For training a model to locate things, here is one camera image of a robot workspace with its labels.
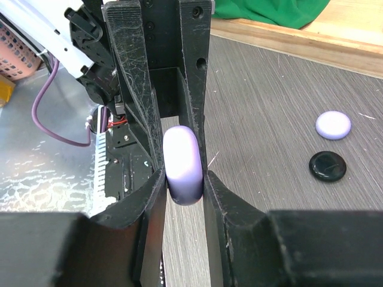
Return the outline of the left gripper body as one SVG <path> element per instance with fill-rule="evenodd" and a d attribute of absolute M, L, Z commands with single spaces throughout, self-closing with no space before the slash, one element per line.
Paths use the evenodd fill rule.
<path fill-rule="evenodd" d="M 84 1 L 80 7 L 80 49 L 93 61 L 82 67 L 80 83 L 89 98 L 107 106 L 117 115 L 115 107 L 120 93 L 115 64 L 103 20 L 102 1 Z M 175 1 L 141 1 L 148 67 L 156 86 L 160 116 L 176 114 L 175 88 Z"/>

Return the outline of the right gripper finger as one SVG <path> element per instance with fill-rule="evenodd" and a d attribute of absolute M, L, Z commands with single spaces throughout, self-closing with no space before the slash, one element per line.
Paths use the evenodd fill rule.
<path fill-rule="evenodd" d="M 262 212 L 204 175 L 212 286 L 381 286 L 382 212 Z"/>
<path fill-rule="evenodd" d="M 2 286 L 158 286 L 165 171 L 125 199 L 82 213 L 1 213 Z"/>

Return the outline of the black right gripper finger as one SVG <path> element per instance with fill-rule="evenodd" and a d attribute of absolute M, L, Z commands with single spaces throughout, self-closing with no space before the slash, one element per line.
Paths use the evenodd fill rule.
<path fill-rule="evenodd" d="M 103 8 L 111 45 L 133 99 L 131 110 L 146 135 L 140 141 L 154 169 L 163 167 L 162 128 L 156 91 L 151 84 L 141 3 L 110 1 Z"/>
<path fill-rule="evenodd" d="M 211 27 L 211 1 L 180 1 L 183 76 L 180 124 L 197 137 L 203 170 L 207 169 L 204 104 Z"/>

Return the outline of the lilac earbud case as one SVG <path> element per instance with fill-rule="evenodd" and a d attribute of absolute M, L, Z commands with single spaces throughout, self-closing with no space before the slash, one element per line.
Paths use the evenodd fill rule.
<path fill-rule="evenodd" d="M 166 179 L 172 200 L 182 206 L 195 204 L 203 194 L 199 146 L 187 126 L 174 126 L 163 137 Z"/>
<path fill-rule="evenodd" d="M 328 140 L 340 140 L 345 138 L 351 131 L 351 120 L 339 111 L 327 111 L 322 113 L 315 122 L 317 133 Z"/>

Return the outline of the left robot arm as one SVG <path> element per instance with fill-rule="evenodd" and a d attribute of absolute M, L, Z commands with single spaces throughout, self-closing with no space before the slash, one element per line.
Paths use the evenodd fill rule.
<path fill-rule="evenodd" d="M 164 167 L 161 118 L 177 114 L 182 1 L 2 1 L 1 15 L 47 50 L 90 99 L 124 117 L 155 170 Z"/>

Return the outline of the black earbud case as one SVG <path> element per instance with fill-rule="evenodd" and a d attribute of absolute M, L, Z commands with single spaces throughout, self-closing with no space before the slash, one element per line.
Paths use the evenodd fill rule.
<path fill-rule="evenodd" d="M 345 160 L 333 151 L 320 151 L 314 154 L 308 163 L 311 175 L 319 181 L 337 182 L 347 171 Z"/>

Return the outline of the pink plastic basket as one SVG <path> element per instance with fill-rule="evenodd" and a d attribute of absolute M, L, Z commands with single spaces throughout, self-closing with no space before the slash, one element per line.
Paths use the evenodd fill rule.
<path fill-rule="evenodd" d="M 1 75 L 10 81 L 31 76 L 41 59 L 1 22 Z"/>

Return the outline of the green tank top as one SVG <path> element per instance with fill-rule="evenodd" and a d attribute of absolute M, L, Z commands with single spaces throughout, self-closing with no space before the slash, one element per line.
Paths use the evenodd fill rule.
<path fill-rule="evenodd" d="M 313 22 L 329 0 L 220 0 L 212 15 L 216 19 L 247 19 L 300 29 Z"/>

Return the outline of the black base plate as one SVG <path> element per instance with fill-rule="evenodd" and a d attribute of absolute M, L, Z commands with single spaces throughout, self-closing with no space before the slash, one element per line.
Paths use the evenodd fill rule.
<path fill-rule="evenodd" d="M 105 196 L 119 201 L 137 191 L 163 167 L 162 131 L 158 121 L 149 121 L 143 129 L 138 123 L 121 119 L 110 121 L 105 135 Z"/>

